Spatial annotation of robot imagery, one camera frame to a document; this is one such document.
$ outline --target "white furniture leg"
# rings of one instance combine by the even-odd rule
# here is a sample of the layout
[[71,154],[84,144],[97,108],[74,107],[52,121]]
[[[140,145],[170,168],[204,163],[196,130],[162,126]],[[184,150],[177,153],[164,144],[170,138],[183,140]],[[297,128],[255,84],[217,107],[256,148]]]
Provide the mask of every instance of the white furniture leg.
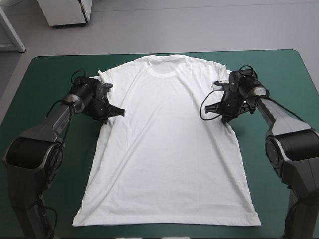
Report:
[[25,46],[22,43],[20,37],[14,30],[13,26],[9,22],[9,19],[5,15],[4,11],[0,7],[0,24],[8,34],[13,44],[0,44],[0,51],[12,51],[17,50],[18,52],[25,52]]

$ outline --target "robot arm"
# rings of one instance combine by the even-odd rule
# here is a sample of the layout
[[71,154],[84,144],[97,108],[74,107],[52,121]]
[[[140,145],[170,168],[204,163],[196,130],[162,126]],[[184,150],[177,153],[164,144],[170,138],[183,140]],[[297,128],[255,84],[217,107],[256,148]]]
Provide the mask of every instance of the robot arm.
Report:
[[64,140],[74,114],[84,113],[106,123],[109,117],[124,116],[125,110],[111,105],[106,94],[113,86],[78,77],[60,101],[39,125],[21,133],[3,157],[8,175],[9,199],[27,239],[51,239],[52,226],[42,192],[51,186],[63,160]]
[[224,95],[220,102],[206,106],[206,113],[220,114],[225,123],[258,109],[270,127],[265,138],[267,157],[291,189],[283,238],[312,239],[319,210],[319,134],[271,99],[252,68],[233,71],[229,83],[215,84],[222,86]]

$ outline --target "shirt sleeve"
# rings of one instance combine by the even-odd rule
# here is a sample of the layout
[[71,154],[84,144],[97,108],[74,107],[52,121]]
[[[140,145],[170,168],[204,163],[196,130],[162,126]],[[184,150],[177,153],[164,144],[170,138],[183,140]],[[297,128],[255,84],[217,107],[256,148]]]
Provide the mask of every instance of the shirt sleeve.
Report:
[[108,93],[110,103],[121,107],[123,99],[135,79],[135,61],[127,62],[104,72],[99,70],[98,73],[103,83],[113,84]]

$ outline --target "black cable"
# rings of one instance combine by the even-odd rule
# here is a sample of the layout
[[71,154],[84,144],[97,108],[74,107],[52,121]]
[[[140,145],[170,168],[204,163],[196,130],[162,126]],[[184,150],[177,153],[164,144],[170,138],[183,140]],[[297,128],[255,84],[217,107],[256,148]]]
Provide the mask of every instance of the black cable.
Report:
[[72,83],[72,85],[74,84],[73,76],[74,76],[76,73],[79,73],[79,72],[83,72],[82,78],[86,76],[85,70],[77,70],[77,71],[75,71],[75,72],[72,74],[72,76],[71,76],[71,83]]
[[203,102],[201,103],[201,105],[200,105],[200,108],[199,108],[199,117],[202,119],[202,120],[214,120],[214,119],[216,119],[217,117],[220,117],[221,115],[217,115],[217,116],[215,116],[215,117],[213,117],[213,118],[210,118],[210,119],[204,119],[202,116],[201,116],[201,108],[203,107],[203,104],[204,104],[204,102],[205,102],[205,100],[210,96],[210,94],[212,94],[213,92],[215,92],[215,90],[214,91],[212,91],[212,92],[210,92],[206,97],[205,97],[205,99],[203,100]]
[[54,214],[55,214],[55,221],[54,221],[53,231],[55,231],[56,225],[57,225],[57,223],[58,223],[58,212],[57,212],[54,208],[52,208],[52,207],[44,206],[43,208],[49,209],[49,210],[51,210],[51,211],[54,212]]
[[59,146],[59,149],[58,149],[57,154],[55,155],[54,162],[53,162],[53,165],[52,165],[52,167],[51,167],[51,170],[52,170],[52,171],[49,172],[48,175],[47,175],[47,176],[48,176],[48,177],[47,177],[48,183],[51,183],[50,176],[51,176],[52,174],[54,174],[54,173],[56,172],[56,170],[57,170],[57,169],[61,166],[61,164],[62,164],[63,156],[62,156],[62,158],[61,158],[61,161],[60,161],[59,165],[56,167],[56,162],[57,162],[57,159],[58,159],[60,153],[63,154],[62,148],[63,148],[63,145],[64,145],[64,142],[65,142],[66,136],[67,136],[67,134],[68,134],[68,131],[69,131],[69,128],[70,128],[70,125],[71,125],[72,109],[73,109],[73,112],[75,113],[74,102],[65,102],[65,101],[62,101],[62,102],[63,102],[64,104],[66,104],[66,105],[69,105],[70,115],[69,115],[68,124],[67,124],[67,126],[66,126],[66,129],[65,129],[65,133],[64,133],[62,142],[61,142],[61,144],[60,144],[60,146]]
[[[246,66],[249,67],[250,70],[251,70],[251,74],[250,74],[250,75],[245,75],[245,74],[241,73],[242,69],[243,69],[244,67],[246,67]],[[241,76],[253,76],[253,73],[255,73],[255,75],[256,75],[256,80],[258,80],[258,76],[257,76],[256,71],[254,71],[254,69],[253,69],[251,66],[249,66],[249,65],[242,66],[238,71],[239,71],[239,74],[240,74]]]
[[275,101],[274,99],[268,97],[268,96],[250,96],[250,97],[247,97],[244,99],[247,100],[247,99],[251,99],[251,98],[261,98],[261,99],[266,99],[266,100],[269,100],[269,101],[272,101],[274,102],[275,104],[277,104],[279,107],[283,108],[285,111],[291,113],[293,116],[295,116],[297,119],[301,120],[302,122],[305,122],[300,116],[298,116],[296,113],[292,112],[291,110],[289,110],[288,108],[284,107],[283,105],[281,105],[280,103],[278,103],[277,101]]
[[58,100],[56,102],[54,102],[54,104],[51,106],[50,110],[48,111],[48,113],[46,114],[46,118],[48,118],[49,114],[51,113],[51,111],[53,110],[53,108],[55,107],[55,105],[59,102],[64,102],[63,100]]

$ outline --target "white cabinet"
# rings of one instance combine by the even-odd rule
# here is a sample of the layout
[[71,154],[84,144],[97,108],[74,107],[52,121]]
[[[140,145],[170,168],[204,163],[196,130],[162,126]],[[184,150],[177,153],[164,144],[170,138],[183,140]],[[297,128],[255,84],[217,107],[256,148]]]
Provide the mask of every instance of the white cabinet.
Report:
[[92,0],[38,0],[50,26],[90,21]]

